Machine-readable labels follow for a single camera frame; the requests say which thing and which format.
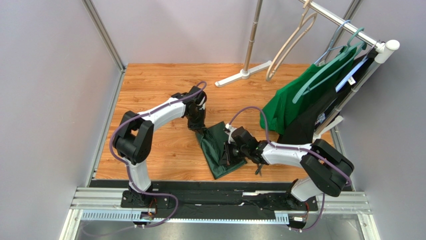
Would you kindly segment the dark green cloth napkin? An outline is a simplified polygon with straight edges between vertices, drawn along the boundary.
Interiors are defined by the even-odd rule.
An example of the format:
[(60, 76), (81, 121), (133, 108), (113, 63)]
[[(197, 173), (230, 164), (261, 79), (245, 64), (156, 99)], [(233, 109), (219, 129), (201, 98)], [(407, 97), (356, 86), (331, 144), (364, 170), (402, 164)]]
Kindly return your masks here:
[(227, 143), (229, 138), (224, 129), (225, 123), (221, 121), (208, 128), (204, 128), (201, 132), (195, 133), (195, 137), (215, 180), (232, 173), (247, 164), (247, 160), (245, 158), (239, 159), (237, 163), (231, 163), (230, 165), (227, 165), (226, 163), (220, 164), (225, 153), (224, 143)]

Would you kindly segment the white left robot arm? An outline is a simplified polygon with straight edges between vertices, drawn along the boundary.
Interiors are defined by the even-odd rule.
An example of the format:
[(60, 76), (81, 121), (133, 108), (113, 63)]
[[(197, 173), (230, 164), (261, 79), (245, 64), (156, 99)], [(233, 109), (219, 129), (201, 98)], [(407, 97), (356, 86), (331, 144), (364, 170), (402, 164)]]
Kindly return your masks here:
[(206, 128), (207, 94), (193, 86), (189, 92), (175, 93), (164, 103), (142, 112), (126, 112), (109, 144), (112, 155), (125, 164), (129, 188), (136, 194), (149, 195), (147, 158), (152, 149), (156, 130), (179, 118), (187, 119), (187, 127), (195, 133)]

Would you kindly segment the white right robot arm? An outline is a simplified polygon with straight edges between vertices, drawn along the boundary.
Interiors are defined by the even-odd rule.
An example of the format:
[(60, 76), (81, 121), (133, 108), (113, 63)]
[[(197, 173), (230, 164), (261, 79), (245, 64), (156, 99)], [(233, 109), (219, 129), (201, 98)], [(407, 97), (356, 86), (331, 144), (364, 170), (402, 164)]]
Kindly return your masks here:
[(319, 194), (338, 197), (355, 169), (350, 160), (323, 139), (302, 145), (258, 141), (243, 127), (228, 123), (224, 132), (228, 135), (224, 145), (228, 163), (249, 159), (259, 166), (287, 165), (304, 169), (307, 177), (297, 179), (287, 190), (300, 202)]

